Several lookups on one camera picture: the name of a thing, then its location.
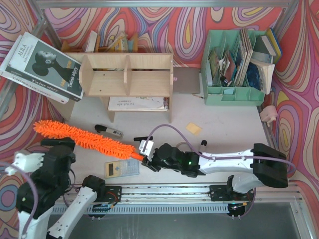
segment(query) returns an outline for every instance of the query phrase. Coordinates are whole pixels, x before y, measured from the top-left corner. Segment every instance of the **wooden shelf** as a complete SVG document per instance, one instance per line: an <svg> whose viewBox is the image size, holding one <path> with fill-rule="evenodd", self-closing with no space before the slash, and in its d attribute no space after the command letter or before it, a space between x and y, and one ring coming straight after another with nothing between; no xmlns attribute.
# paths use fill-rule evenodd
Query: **wooden shelf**
<svg viewBox="0 0 319 239"><path fill-rule="evenodd" d="M82 62L79 81L86 96L99 97L110 120L115 112L109 111L110 97L167 97L171 122L173 93L173 55L167 53L68 53ZM123 69L121 71L99 69Z"/></svg>

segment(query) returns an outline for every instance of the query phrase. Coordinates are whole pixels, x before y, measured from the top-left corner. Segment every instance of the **spiral notebook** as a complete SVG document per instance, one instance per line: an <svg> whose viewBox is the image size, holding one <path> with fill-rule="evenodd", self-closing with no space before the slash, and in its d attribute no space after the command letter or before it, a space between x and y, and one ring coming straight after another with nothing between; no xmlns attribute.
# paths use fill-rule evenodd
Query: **spiral notebook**
<svg viewBox="0 0 319 239"><path fill-rule="evenodd" d="M167 111L168 98L110 97L110 111Z"/></svg>

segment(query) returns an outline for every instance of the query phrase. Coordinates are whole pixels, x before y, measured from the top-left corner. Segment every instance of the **book spine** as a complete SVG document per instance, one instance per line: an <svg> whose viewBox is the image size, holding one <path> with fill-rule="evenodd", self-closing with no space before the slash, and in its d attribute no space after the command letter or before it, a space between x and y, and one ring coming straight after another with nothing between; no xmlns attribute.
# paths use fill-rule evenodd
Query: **book spine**
<svg viewBox="0 0 319 239"><path fill-rule="evenodd" d="M10 66L7 66L6 71L9 72L9 73L11 73L11 74L14 74L14 75L18 76L19 78L26 79L27 81L30 81L30 82L32 82L32 83L35 83L35 84L40 85L40 86L42 86L42 87L45 87L45 88L47 88L48 90L50 90L50 91L52 91L52 92L55 92L55 93L57 93L57 94L59 94L59 95L61 95L61 96L67 97L67 98L69 98L69 99L71 99L71 100L74 100L74 101L79 101L79 100L80 100L80 98L77 97L77 96L74 96L74 95L72 95L72 94L70 94L70 93L68 93L68 92L65 92L65 91L63 91L63 90L61 90L61 89L59 89L59 88L57 88L57 87L55 87L55 86L52 86L52 85L50 85L50 84L47 84L47 83L44 82L44 81L41 81L41 80L39 80L39 79L36 79L35 77L32 77L32 76L30 76L30 75L28 75L28 74L26 74L26 73L23 73L23 72L21 72L21 71L18 71L18 70L14 69L14 68L12 68L12 67L10 67Z"/></svg>
<svg viewBox="0 0 319 239"><path fill-rule="evenodd" d="M61 96L55 92L52 92L52 91L50 91L42 86L39 86L35 83L29 82L23 78L15 77L14 75L12 75L9 72L2 72L1 76L6 77L8 80L14 81L22 86L27 87L30 90L38 92L39 94L46 96L46 97L49 97L50 99L58 101L62 104L66 104L69 101L69 99L67 97Z"/></svg>

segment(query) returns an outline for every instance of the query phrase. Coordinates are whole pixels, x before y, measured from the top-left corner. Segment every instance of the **organizer compartment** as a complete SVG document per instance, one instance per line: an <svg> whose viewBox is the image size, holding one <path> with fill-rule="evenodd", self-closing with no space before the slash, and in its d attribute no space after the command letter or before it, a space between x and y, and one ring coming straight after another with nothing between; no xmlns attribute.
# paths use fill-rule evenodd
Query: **organizer compartment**
<svg viewBox="0 0 319 239"><path fill-rule="evenodd" d="M265 31L248 30L249 38L254 48L256 37L264 35ZM227 49L233 59L236 59L240 44L239 30L210 30L208 33L205 51L201 63L201 75L205 104L211 106L260 106L264 102L265 94L248 84L245 77L244 84L236 87L232 82L229 87L223 87L218 81L217 85L207 85L206 62L210 58L211 51L216 48L218 58L221 59ZM225 94L225 90L234 89L233 94Z"/></svg>

